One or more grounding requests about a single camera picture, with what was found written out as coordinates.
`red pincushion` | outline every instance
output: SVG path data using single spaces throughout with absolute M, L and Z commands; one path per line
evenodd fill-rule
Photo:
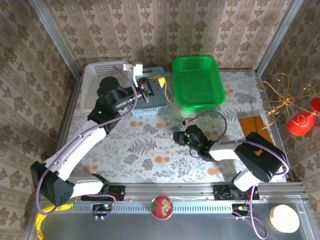
M 171 217 L 174 211 L 174 205 L 167 196 L 157 196 L 152 200 L 152 215 L 159 220 L 166 220 Z

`metal frame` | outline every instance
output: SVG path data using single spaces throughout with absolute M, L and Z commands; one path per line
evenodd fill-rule
M 281 17 L 278 25 L 276 26 L 274 33 L 265 48 L 255 70 L 258 76 L 261 76 L 278 48 L 281 40 L 285 36 L 290 24 L 294 20 L 297 12 L 299 11 L 304 0 L 291 0 L 285 9 L 283 16 Z
M 63 126 L 61 129 L 61 133 L 59 136 L 58 143 L 56 145 L 55 151 L 59 151 L 67 142 L 69 129 L 71 126 L 72 118 L 74 116 L 74 111 L 77 105 L 78 96 L 80 94 L 82 81 L 84 79 L 84 75 L 82 74 L 80 79 L 75 82 L 74 89 L 71 95 L 71 99 L 68 105 L 68 108 L 65 112 L 65 118 L 63 120 Z
M 54 19 L 52 18 L 45 1 L 43 0 L 30 0 L 31 5 L 33 6 L 36 14 L 39 16 L 41 22 L 43 23 L 45 29 L 49 33 L 52 38 L 54 44 L 62 55 L 64 61 L 69 67 L 71 73 L 75 77 L 76 80 L 79 80 L 81 70 L 76 64 L 76 60 L 69 50 L 62 34 L 58 30 Z
M 172 200 L 176 214 L 230 214 L 231 204 L 245 201 L 215 201 L 213 186 L 221 184 L 228 183 L 116 183 L 125 185 L 125 197 L 117 203 L 114 214 L 150 214 L 151 201 L 159 195 Z M 260 200 L 255 203 L 295 203 L 306 238 L 319 240 L 318 228 L 307 203 L 308 195 L 301 182 L 262 183 L 258 191 Z M 103 203 L 79 200 L 79 197 L 75 198 L 71 209 L 57 214 L 91 214 L 93 204 Z M 41 202 L 42 206 L 49 204 L 47 200 Z M 27 225 L 25 240 L 36 237 L 33 219 L 31 222 Z

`patterned wallpaper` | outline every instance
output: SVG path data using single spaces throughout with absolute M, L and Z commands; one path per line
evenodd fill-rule
M 284 36 L 270 64 L 262 74 L 280 91 L 285 91 L 283 84 L 277 84 L 274 74 L 284 72 L 292 77 L 289 91 L 293 96 L 302 96 L 302 83 L 314 86 L 320 97 L 320 1 L 305 0 L 293 23 Z M 270 99 L 276 99 L 269 93 Z M 296 101 L 298 106 L 311 109 L 311 98 Z M 292 109 L 292 115 L 298 113 Z M 285 111 L 277 115 L 276 121 L 291 162 L 295 176 L 304 182 L 311 208 L 320 226 L 320 117 L 316 118 L 314 128 L 306 135 L 294 136 L 286 129 L 289 117 Z
M 55 152 L 75 79 L 28 1 L 0 1 L 0 240 L 22 239 L 30 166 Z
M 220 68 L 255 68 L 289 0 L 46 0 L 83 70 L 89 63 L 212 55 Z

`green plastic tray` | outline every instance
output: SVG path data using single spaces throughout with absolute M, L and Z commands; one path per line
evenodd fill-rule
M 172 62 L 176 102 L 185 111 L 214 109 L 226 98 L 216 60 L 211 56 L 179 56 Z

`table surface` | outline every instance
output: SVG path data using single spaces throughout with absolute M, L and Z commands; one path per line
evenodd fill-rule
M 254 73 L 222 71 L 220 75 L 226 96 L 224 103 L 215 110 L 227 118 L 227 131 L 221 140 L 243 138 L 239 118 L 260 115 L 263 121 L 267 120 Z M 168 96 L 173 100 L 172 73 L 166 72 L 165 78 Z M 81 110 L 80 99 L 81 95 L 73 113 L 68 141 L 83 126 L 89 114 Z M 188 147 L 176 144 L 170 137 L 172 127 L 184 131 L 182 121 L 200 112 L 183 111 L 175 101 L 173 103 L 168 106 L 167 113 L 130 115 L 120 120 L 112 132 L 87 153 L 71 176 L 86 177 L 98 173 L 113 183 L 212 183 L 229 182 L 245 168 L 239 160 L 206 162 L 194 158 Z M 206 113 L 195 123 L 212 140 L 216 140 L 225 127 L 223 119 L 215 113 Z M 272 179 L 272 182 L 285 181 L 284 176 Z

